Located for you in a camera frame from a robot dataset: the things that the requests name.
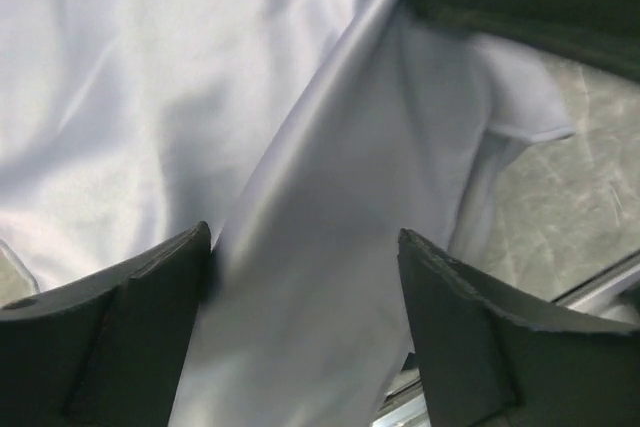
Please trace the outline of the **grey pillowcase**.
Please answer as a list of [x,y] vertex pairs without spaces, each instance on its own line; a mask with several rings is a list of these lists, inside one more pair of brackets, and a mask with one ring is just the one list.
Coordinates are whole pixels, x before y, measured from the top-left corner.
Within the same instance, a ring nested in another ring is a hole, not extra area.
[[397,236],[475,258],[570,136],[536,52],[405,0],[1,0],[1,251],[40,291],[206,221],[174,426],[367,426],[411,346]]

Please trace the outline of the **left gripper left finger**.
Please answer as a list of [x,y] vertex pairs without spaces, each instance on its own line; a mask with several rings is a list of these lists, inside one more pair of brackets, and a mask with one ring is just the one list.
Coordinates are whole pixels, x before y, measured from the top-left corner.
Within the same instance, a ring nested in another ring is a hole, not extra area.
[[200,222],[2,307],[2,425],[167,425],[210,260]]

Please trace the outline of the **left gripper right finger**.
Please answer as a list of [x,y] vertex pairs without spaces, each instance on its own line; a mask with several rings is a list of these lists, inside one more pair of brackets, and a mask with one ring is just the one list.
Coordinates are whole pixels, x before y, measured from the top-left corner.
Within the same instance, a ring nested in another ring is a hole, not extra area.
[[554,330],[550,302],[412,230],[398,264],[435,426],[635,426],[639,330]]

